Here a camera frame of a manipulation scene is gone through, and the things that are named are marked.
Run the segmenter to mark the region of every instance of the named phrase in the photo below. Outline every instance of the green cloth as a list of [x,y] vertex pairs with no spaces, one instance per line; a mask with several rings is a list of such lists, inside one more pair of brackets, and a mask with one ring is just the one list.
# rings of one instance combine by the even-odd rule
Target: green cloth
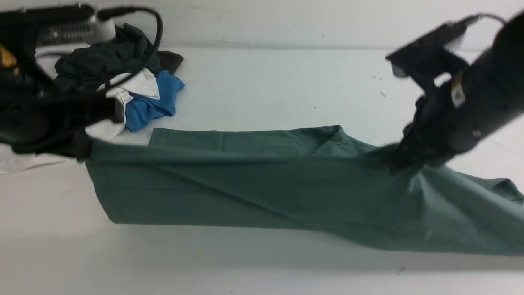
[[88,171],[119,224],[313,229],[360,245],[524,255],[523,195],[447,167],[390,175],[341,127],[155,129],[149,147],[96,142]]

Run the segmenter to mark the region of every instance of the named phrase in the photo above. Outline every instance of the black cable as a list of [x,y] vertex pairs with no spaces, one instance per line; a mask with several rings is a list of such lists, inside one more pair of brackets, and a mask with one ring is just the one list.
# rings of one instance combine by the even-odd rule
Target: black cable
[[145,67],[147,67],[147,64],[151,61],[151,59],[157,53],[158,47],[160,47],[160,41],[162,41],[163,24],[162,24],[162,17],[160,16],[160,14],[156,10],[151,9],[149,7],[145,7],[145,6],[125,6],[125,7],[107,8],[107,9],[100,10],[97,13],[97,17],[99,20],[106,21],[112,17],[123,16],[123,15],[134,13],[137,11],[150,13],[157,20],[157,34],[155,37],[155,41],[153,43],[153,48],[151,49],[149,56],[146,59],[144,59],[144,61],[139,66],[137,66],[135,70],[133,70],[124,79],[120,80],[119,82],[117,82],[114,85],[110,85],[109,88],[105,88],[103,91],[107,92],[110,89],[113,89],[115,87],[118,87],[126,83],[127,81],[131,80],[133,77],[138,75]]
[[492,14],[492,13],[481,13],[478,16],[479,16],[479,18],[491,18],[493,20],[496,20],[496,21],[500,22],[502,25],[506,25],[507,24],[507,21],[505,19],[503,19],[502,17],[500,17],[498,15]]

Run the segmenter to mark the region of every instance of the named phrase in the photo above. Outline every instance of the white cloth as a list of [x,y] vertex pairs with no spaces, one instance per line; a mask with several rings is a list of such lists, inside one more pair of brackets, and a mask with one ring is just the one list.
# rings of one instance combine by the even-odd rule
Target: white cloth
[[[114,85],[118,81],[122,81],[127,77],[129,73],[122,73],[111,79],[110,84]],[[157,79],[155,75],[148,69],[142,70],[136,76],[132,77],[131,80],[125,82],[123,85],[118,86],[122,90],[129,93],[139,94],[152,99],[160,99],[160,92],[158,91]],[[99,90],[104,89],[104,85],[99,87]]]

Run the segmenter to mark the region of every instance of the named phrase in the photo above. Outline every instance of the white wall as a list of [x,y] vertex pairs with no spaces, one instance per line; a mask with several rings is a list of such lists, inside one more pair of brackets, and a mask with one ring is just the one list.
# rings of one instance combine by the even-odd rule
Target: white wall
[[[2,8],[74,3],[78,0],[4,0]],[[510,17],[522,0],[90,0],[100,6],[141,4],[164,19],[164,46],[250,48],[395,48],[450,19],[477,12]],[[136,16],[149,33],[155,23]],[[479,50],[498,24],[490,20],[468,33],[463,49]]]

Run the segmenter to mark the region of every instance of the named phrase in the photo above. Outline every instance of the black cloth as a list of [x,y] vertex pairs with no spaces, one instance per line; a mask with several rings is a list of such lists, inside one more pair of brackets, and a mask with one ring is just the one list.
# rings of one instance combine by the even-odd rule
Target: black cloth
[[[55,84],[64,92],[95,91],[116,75],[131,72],[147,58],[153,45],[140,29],[124,24],[116,27],[116,37],[109,43],[76,49],[55,64]],[[157,74],[162,70],[158,55],[147,64]]]
[[174,72],[177,71],[184,61],[183,56],[170,51],[158,51],[158,57],[160,58],[162,71],[168,71],[170,75],[174,75]]

